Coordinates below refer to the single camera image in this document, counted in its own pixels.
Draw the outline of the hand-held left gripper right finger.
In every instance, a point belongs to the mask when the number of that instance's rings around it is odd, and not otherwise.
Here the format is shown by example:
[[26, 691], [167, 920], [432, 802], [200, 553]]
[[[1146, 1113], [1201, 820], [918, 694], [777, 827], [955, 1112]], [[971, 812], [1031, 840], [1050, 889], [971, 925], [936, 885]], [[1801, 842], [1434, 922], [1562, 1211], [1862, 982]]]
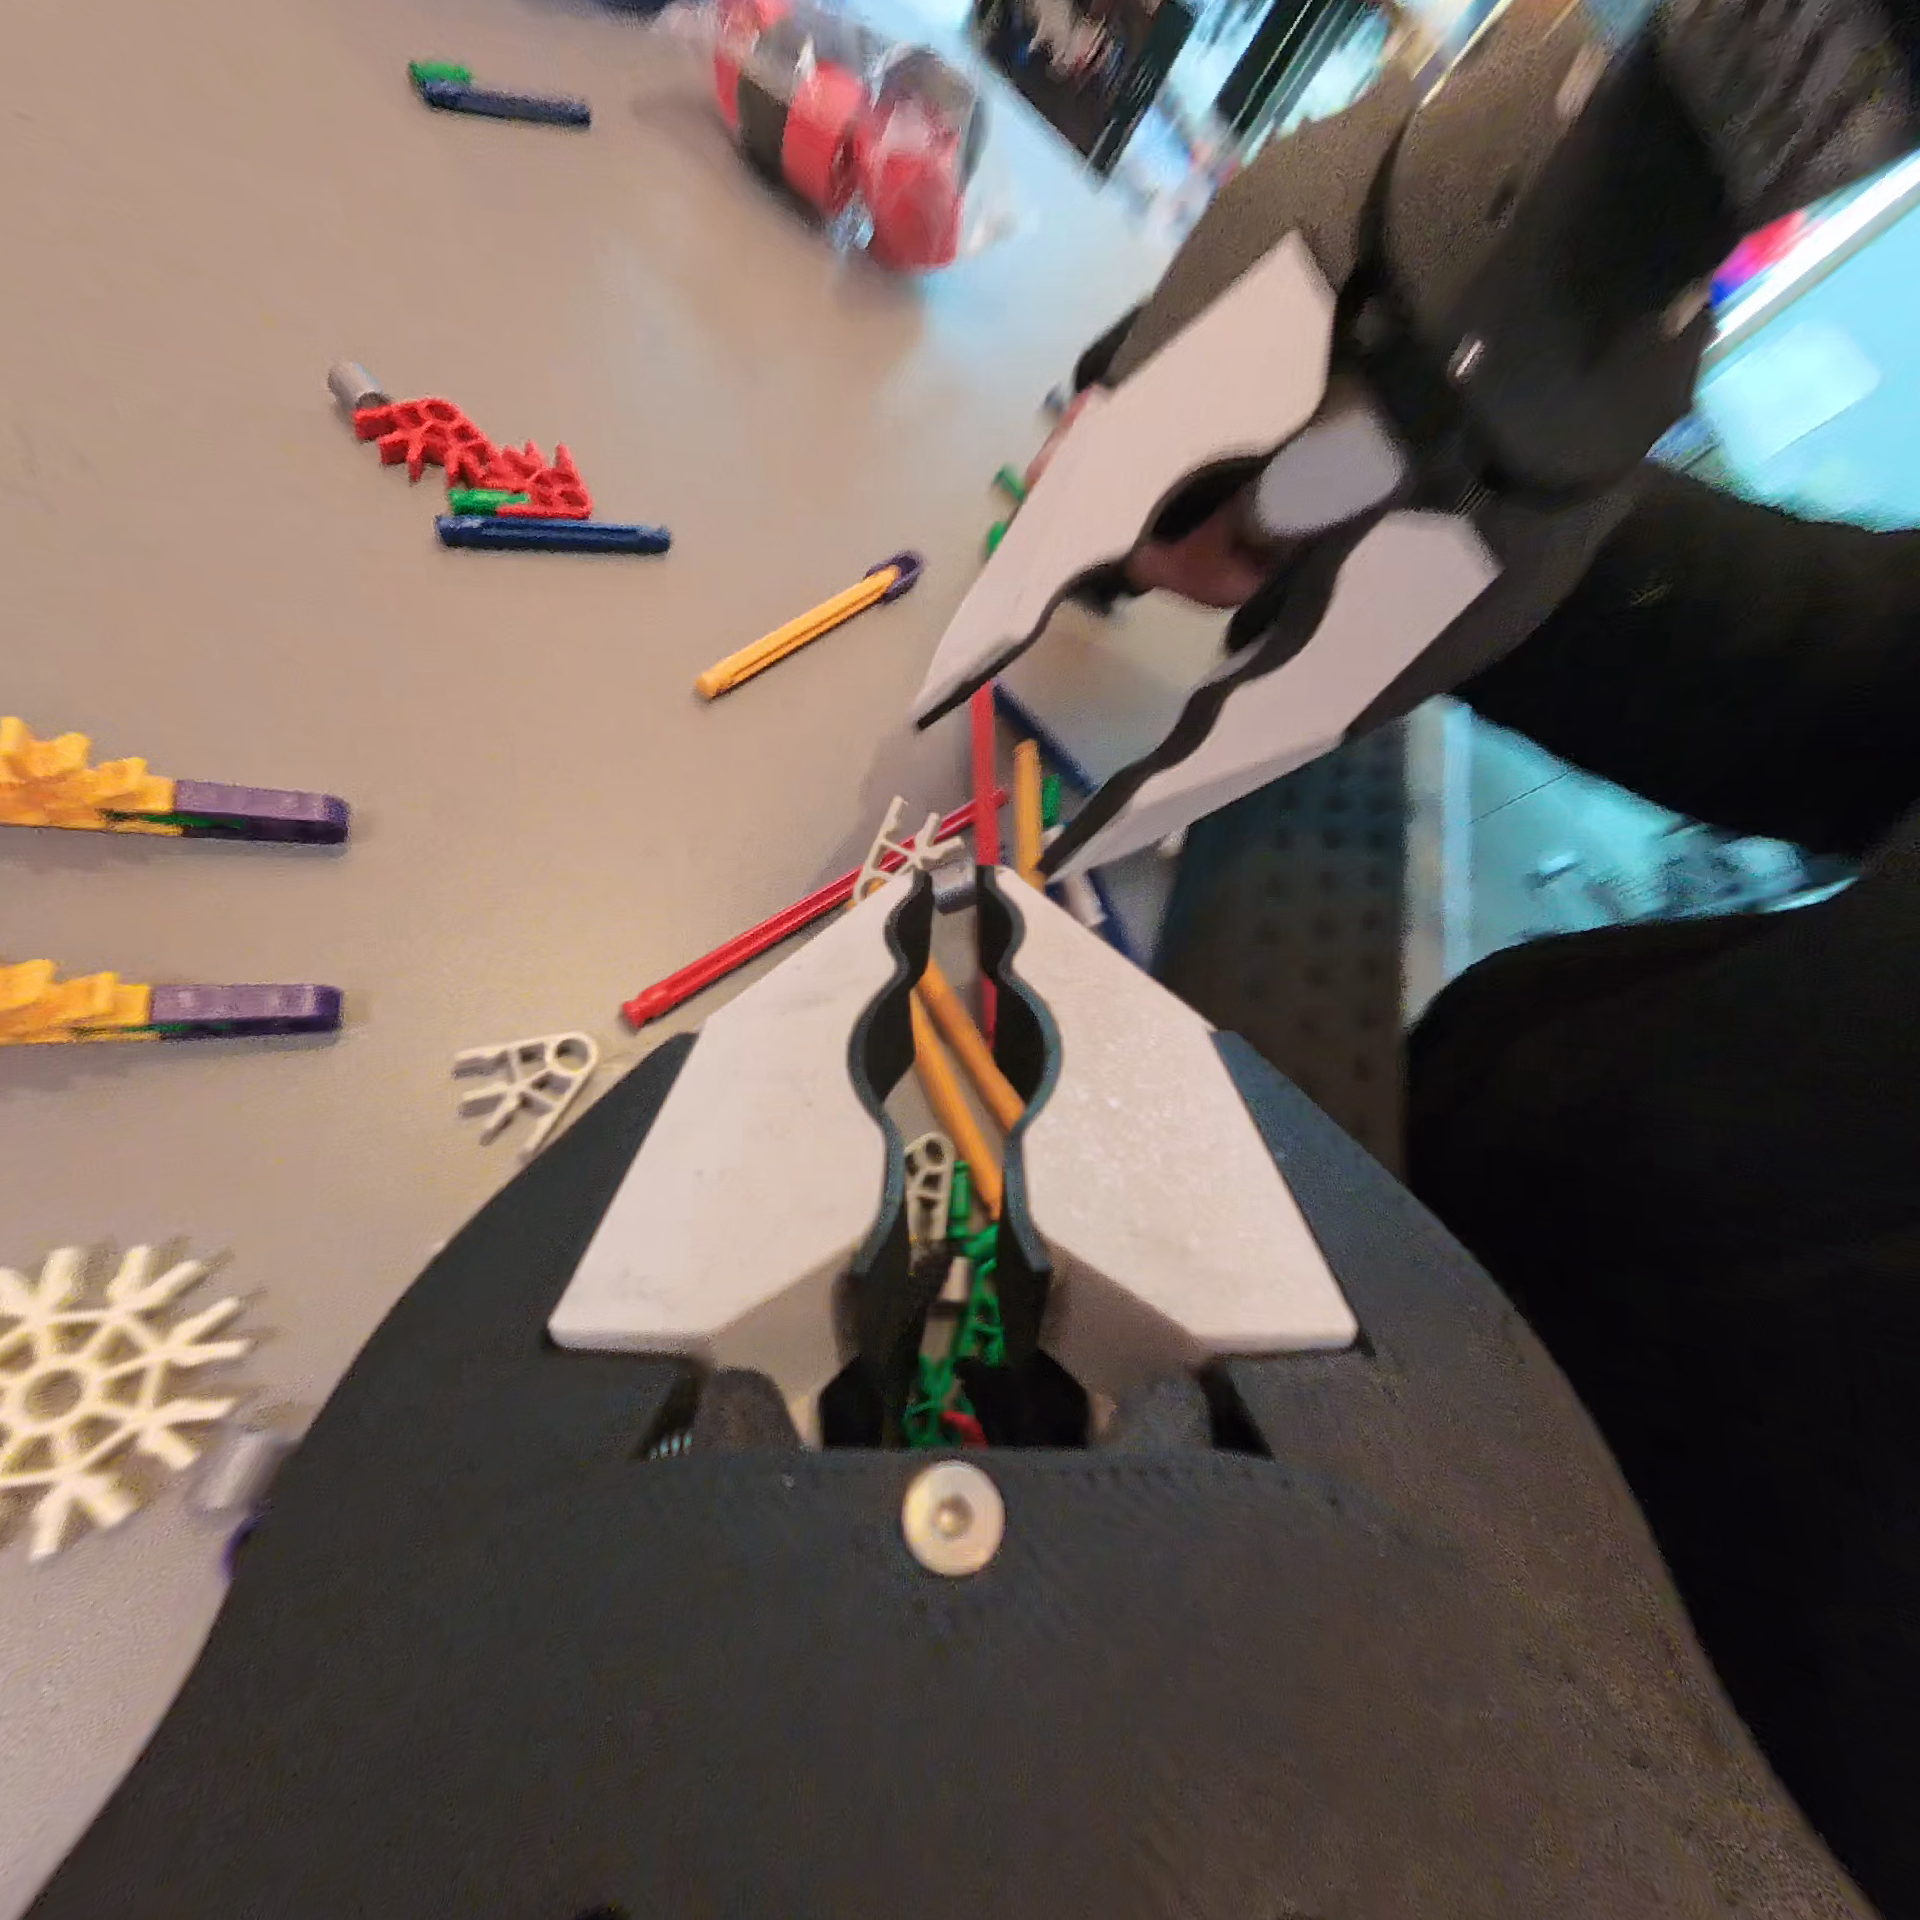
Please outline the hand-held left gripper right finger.
[[1358, 1315], [1266, 1140], [1227, 1036], [1010, 869], [978, 875], [1003, 1139], [992, 1442], [1083, 1442], [1227, 1361], [1351, 1353]]

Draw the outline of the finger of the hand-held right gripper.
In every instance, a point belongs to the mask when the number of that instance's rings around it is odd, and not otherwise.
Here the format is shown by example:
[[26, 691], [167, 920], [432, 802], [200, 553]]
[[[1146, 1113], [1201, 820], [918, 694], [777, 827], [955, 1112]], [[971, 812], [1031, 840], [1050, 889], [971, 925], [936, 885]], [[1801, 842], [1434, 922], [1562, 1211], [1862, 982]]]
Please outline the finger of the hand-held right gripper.
[[1472, 524], [1441, 512], [1384, 512], [1318, 548], [1264, 634], [1074, 813], [1044, 875], [1103, 869], [1326, 756], [1497, 576]]
[[1188, 483], [1294, 438], [1328, 390], [1336, 312], [1292, 230], [1083, 410], [952, 613], [913, 724], [929, 729], [1019, 659], [1067, 593], [1121, 564]]

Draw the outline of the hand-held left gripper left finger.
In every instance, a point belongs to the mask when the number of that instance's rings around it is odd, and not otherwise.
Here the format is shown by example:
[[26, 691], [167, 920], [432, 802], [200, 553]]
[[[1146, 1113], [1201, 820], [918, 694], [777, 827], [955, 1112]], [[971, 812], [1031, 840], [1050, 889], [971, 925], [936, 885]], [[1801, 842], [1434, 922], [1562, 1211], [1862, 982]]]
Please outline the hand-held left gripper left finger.
[[906, 1268], [910, 994], [931, 888], [896, 873], [704, 1021], [547, 1332], [767, 1377], [807, 1448], [858, 1356], [874, 1268]]

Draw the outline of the multicoloured toy frame assembly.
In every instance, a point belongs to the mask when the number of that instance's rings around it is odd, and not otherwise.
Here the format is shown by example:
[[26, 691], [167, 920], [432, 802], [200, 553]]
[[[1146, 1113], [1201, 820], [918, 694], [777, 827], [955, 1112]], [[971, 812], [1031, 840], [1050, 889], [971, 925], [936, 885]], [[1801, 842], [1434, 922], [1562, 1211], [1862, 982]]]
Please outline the multicoloured toy frame assembly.
[[[94, 760], [86, 734], [2, 723], [2, 825], [146, 834], [239, 845], [338, 849], [346, 801], [273, 787], [177, 779], [145, 760]], [[324, 982], [151, 982], [114, 971], [64, 976], [50, 960], [6, 962], [7, 1050], [107, 1043], [321, 1041], [346, 996]]]

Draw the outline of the person's right forearm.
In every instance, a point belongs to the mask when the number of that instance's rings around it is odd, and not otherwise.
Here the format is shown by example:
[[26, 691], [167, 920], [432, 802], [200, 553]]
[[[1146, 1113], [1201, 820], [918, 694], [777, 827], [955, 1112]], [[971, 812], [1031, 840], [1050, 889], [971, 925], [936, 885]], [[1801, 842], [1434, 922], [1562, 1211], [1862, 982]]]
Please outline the person's right forearm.
[[1569, 600], [1457, 697], [1671, 813], [1867, 861], [1916, 834], [1918, 532], [1646, 465]]

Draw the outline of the person's right hand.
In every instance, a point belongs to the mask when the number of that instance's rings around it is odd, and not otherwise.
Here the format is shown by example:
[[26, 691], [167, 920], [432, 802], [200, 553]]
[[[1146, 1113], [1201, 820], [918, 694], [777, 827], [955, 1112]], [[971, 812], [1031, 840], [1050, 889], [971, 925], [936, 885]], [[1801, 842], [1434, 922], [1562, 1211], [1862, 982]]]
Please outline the person's right hand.
[[1148, 537], [1121, 570], [1132, 595], [1164, 593], [1198, 609], [1235, 610], [1279, 579], [1302, 546], [1272, 534], [1248, 497], [1231, 497], [1180, 537]]

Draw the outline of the green fan connector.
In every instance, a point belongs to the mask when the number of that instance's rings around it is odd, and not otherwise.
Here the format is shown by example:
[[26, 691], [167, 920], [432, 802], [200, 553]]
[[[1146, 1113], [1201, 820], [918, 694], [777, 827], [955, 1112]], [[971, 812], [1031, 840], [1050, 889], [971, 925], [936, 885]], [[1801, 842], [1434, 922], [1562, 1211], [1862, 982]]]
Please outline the green fan connector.
[[919, 1340], [903, 1441], [919, 1451], [984, 1449], [987, 1430], [971, 1398], [969, 1369], [1003, 1365], [999, 1225], [948, 1240], [936, 1251], [946, 1254], [946, 1270]]

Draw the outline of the long red rod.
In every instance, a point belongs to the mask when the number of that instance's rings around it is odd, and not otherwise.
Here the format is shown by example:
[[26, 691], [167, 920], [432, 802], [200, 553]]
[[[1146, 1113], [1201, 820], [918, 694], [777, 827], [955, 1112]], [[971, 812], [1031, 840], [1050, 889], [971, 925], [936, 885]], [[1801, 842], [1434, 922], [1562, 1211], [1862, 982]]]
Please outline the long red rod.
[[[999, 867], [999, 773], [998, 773], [998, 710], [992, 684], [977, 689], [968, 709], [969, 721], [969, 773], [975, 787], [975, 864], [977, 873], [987, 873]], [[998, 988], [987, 962], [977, 962], [977, 1008], [978, 1029], [985, 1043], [995, 1041], [998, 1032]]]
[[[1007, 801], [1008, 794], [999, 785], [998, 802], [1003, 808]], [[975, 830], [975, 812], [975, 801], [968, 801], [961, 808], [953, 808], [952, 812], [943, 813], [944, 825], [953, 825], [964, 832], [968, 845], [969, 834]], [[731, 979], [751, 962], [801, 938], [806, 931], [814, 929], [832, 913], [848, 907], [848, 894], [852, 889], [855, 873], [858, 869], [836, 875], [834, 881], [814, 889], [806, 898], [787, 906], [770, 920], [754, 923], [753, 929], [734, 936], [724, 945], [714, 946], [700, 957], [687, 962], [676, 971], [670, 971], [658, 980], [641, 988], [633, 996], [620, 1003], [620, 1019], [632, 1033], [638, 1033], [646, 1027], [665, 1019], [681, 1006], [719, 988], [722, 980]]]

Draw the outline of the black perforated foam strip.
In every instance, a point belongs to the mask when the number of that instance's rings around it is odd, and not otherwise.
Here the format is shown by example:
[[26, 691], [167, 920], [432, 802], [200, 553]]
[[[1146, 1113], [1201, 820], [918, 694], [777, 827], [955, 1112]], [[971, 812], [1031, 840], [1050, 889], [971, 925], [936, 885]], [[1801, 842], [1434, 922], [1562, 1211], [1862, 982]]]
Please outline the black perforated foam strip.
[[1153, 965], [1393, 1172], [1407, 840], [1407, 747], [1390, 728], [1196, 822]]

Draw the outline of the plastic bag of red wheels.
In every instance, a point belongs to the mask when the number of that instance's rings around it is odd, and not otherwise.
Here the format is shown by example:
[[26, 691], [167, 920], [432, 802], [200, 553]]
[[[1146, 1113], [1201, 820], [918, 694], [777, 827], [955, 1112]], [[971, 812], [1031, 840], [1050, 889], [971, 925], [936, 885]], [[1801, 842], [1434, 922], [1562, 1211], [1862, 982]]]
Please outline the plastic bag of red wheels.
[[944, 54], [832, 5], [720, 3], [711, 90], [745, 164], [836, 248], [910, 277], [969, 248], [991, 110]]

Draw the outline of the blue plastic rod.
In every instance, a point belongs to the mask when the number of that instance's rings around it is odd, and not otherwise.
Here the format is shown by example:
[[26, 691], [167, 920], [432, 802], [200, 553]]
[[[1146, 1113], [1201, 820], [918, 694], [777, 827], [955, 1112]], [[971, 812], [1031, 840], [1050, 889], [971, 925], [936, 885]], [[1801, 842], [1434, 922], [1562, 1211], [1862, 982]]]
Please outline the blue plastic rod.
[[444, 548], [476, 553], [656, 561], [672, 548], [672, 534], [660, 526], [602, 520], [441, 514], [435, 528]]

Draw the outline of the red fan connector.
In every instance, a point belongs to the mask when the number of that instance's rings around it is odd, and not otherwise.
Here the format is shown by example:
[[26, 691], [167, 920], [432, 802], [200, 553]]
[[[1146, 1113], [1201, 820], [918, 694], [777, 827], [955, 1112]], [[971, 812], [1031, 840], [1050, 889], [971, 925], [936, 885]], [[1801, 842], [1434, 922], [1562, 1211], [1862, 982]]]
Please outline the red fan connector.
[[379, 461], [401, 467], [419, 484], [441, 468], [455, 486], [482, 486], [496, 458], [495, 442], [446, 398], [386, 401], [353, 410], [354, 436], [375, 446]]
[[492, 497], [495, 517], [550, 522], [593, 517], [593, 494], [563, 444], [552, 460], [530, 438], [521, 446], [495, 446], [476, 486]]

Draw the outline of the white snowflake connector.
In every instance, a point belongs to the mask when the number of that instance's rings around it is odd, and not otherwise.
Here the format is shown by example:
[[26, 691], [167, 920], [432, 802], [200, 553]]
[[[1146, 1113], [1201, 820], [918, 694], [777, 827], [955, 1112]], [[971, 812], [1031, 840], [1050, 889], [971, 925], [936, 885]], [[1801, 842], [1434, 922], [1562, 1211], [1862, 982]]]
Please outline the white snowflake connector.
[[211, 1262], [62, 1246], [2, 1270], [6, 1546], [35, 1569], [129, 1524], [233, 1417], [248, 1304]]

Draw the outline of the thick blue rod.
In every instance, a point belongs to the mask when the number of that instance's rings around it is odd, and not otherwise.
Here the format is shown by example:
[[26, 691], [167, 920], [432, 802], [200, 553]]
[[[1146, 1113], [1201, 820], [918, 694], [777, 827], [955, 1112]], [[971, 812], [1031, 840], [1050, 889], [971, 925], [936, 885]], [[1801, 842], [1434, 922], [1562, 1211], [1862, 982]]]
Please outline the thick blue rod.
[[419, 98], [435, 113], [510, 126], [588, 130], [593, 110], [583, 101], [518, 93], [446, 77], [416, 83]]

